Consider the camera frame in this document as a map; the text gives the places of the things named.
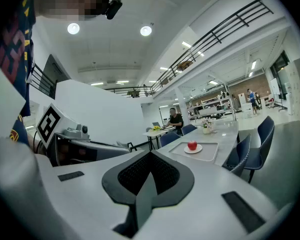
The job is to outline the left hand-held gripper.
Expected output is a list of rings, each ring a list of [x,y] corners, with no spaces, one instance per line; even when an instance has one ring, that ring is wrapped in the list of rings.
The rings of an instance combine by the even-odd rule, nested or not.
[[[42,144],[46,148],[46,155],[53,166],[61,165],[58,155],[57,139],[66,139],[69,141],[88,141],[90,139],[87,126],[71,119],[53,103],[49,105],[41,117],[36,126],[36,131]],[[96,141],[90,141],[90,143],[97,150],[96,161],[119,157],[131,152],[128,148],[120,145]]]

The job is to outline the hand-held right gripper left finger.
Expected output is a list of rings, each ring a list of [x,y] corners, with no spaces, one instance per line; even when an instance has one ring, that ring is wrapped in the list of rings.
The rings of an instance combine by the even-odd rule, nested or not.
[[[116,204],[127,205],[125,222],[114,227],[113,231],[132,238],[139,230],[137,220],[137,195],[150,174],[148,151],[110,168],[103,175],[101,183],[108,196]]]

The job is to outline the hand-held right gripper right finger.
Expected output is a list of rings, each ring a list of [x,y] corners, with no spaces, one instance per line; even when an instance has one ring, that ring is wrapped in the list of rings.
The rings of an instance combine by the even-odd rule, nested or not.
[[[157,195],[152,198],[153,207],[178,205],[192,190],[195,177],[184,164],[157,151],[151,151],[150,173],[153,176]]]

